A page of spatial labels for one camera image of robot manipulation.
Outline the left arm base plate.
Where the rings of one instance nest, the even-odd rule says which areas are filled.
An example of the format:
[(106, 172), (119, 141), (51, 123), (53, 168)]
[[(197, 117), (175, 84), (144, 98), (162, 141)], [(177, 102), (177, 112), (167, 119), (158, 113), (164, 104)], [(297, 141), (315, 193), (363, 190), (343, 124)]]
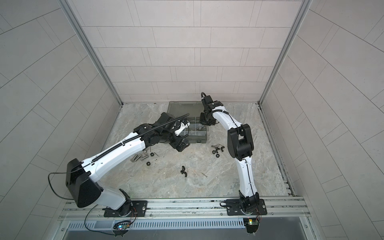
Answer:
[(104, 208), (105, 218), (124, 218), (124, 217), (144, 217), (146, 214), (148, 201), (128, 201), (119, 209)]

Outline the silver spacer cluster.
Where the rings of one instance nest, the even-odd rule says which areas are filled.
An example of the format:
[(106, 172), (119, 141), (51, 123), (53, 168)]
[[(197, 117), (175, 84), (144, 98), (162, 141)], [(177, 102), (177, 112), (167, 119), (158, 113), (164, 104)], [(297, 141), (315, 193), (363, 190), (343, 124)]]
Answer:
[(137, 153), (135, 154), (131, 159), (130, 161), (131, 162), (136, 162), (138, 160), (141, 160), (143, 161), (144, 159), (148, 158), (149, 157), (149, 154), (148, 154), (148, 150), (142, 150), (140, 153)]

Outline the grey compartment organizer box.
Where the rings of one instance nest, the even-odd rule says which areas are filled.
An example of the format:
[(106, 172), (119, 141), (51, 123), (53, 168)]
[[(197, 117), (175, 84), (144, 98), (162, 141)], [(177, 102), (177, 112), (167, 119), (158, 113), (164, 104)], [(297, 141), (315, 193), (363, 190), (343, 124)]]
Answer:
[(204, 111), (203, 104), (197, 101), (169, 102), (167, 113), (175, 117), (189, 114), (189, 128), (180, 135), (188, 134), (187, 140), (190, 144), (205, 144), (208, 139), (208, 127), (200, 123), (200, 115)]

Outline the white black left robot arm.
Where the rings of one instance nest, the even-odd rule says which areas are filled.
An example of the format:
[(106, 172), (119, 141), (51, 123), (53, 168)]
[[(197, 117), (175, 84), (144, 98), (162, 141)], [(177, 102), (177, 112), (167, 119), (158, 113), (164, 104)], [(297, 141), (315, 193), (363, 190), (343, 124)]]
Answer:
[(74, 159), (67, 165), (66, 186), (77, 207), (91, 204), (106, 206), (112, 210), (127, 207), (128, 194), (100, 184), (100, 179), (118, 164), (158, 143), (170, 144), (178, 152), (189, 146), (180, 133), (189, 127), (187, 115), (174, 117), (162, 113), (153, 124), (141, 124), (123, 140), (103, 152), (83, 161)]

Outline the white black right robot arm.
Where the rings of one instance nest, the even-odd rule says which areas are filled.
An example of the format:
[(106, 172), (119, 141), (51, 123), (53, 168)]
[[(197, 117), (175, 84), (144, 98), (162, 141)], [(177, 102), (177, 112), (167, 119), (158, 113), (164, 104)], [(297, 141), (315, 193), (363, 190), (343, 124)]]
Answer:
[(203, 113), (200, 123), (214, 126), (220, 123), (227, 131), (227, 149), (230, 156), (236, 160), (240, 178), (240, 203), (244, 212), (253, 212), (260, 203), (260, 197), (255, 185), (252, 172), (252, 155), (254, 142), (251, 127), (235, 120), (220, 101), (214, 101), (211, 96), (201, 93)]

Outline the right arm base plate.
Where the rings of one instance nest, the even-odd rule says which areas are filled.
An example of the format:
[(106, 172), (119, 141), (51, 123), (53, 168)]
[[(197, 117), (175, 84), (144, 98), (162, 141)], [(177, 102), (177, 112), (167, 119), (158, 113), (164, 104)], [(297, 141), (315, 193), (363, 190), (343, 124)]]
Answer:
[(268, 214), (264, 199), (243, 201), (241, 199), (227, 199), (220, 203), (226, 208), (228, 216), (265, 216)]

